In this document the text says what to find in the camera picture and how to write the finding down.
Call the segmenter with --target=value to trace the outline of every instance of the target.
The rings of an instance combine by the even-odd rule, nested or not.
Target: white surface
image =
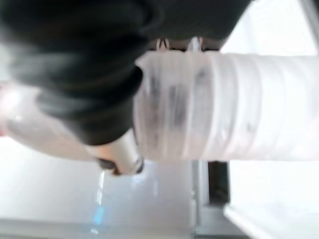
[[[318,239],[319,211],[283,205],[226,207],[225,215],[252,239]]]
[[[189,231],[190,177],[186,162],[146,163],[141,175],[105,174],[103,179],[94,162],[49,157],[0,138],[0,219],[104,225],[123,231],[165,228],[173,237]]]
[[[257,0],[241,21],[224,52],[318,54],[298,0]],[[317,239],[318,172],[319,162],[231,161],[225,214],[254,239]]]

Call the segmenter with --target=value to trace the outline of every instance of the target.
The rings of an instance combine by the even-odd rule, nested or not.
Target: clear plastic bottle
[[[151,160],[319,160],[319,58],[149,52],[134,127]],[[36,150],[90,158],[36,89],[4,87],[0,128]]]

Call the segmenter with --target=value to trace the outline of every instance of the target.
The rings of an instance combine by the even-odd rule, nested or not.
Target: black fabric
[[[11,72],[42,88],[39,106],[85,144],[122,136],[156,38],[223,42],[250,0],[2,0],[0,40]]]

